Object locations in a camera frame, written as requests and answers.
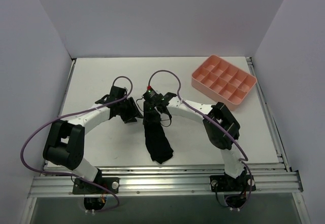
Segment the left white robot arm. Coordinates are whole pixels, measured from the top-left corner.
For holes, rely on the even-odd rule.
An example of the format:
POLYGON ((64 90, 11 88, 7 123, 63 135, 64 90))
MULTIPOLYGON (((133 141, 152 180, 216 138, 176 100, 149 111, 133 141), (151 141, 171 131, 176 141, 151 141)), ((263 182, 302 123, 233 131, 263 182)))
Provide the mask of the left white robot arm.
POLYGON ((97 100, 90 112, 76 115, 69 120, 57 120, 51 124, 43 150, 43 158, 63 166, 85 179, 84 187, 90 193, 102 189, 102 173, 84 158, 85 136, 101 123, 119 116, 124 123, 136 122, 143 115, 125 88, 112 86, 110 93, 97 100))

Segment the black underwear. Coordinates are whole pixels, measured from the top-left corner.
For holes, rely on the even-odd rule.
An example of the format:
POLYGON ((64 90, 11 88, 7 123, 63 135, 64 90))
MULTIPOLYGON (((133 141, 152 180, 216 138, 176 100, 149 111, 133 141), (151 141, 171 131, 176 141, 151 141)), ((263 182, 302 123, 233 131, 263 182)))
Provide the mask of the black underwear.
POLYGON ((166 138, 161 117, 144 117, 145 145, 152 161, 163 164, 173 157, 173 149, 166 138))

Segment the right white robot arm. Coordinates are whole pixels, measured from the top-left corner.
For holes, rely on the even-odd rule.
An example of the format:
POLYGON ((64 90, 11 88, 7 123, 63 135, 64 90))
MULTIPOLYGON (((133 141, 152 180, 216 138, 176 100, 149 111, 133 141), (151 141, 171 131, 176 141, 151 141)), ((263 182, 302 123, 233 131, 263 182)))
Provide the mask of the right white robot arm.
POLYGON ((236 190, 243 185, 243 162, 247 155, 237 143, 240 125, 224 103, 200 104, 171 92, 163 95, 152 88, 147 89, 143 99, 145 144, 153 161, 161 164, 173 155, 161 124, 161 115, 165 114, 169 119, 181 116, 202 123, 209 141, 220 149, 227 187, 236 190))

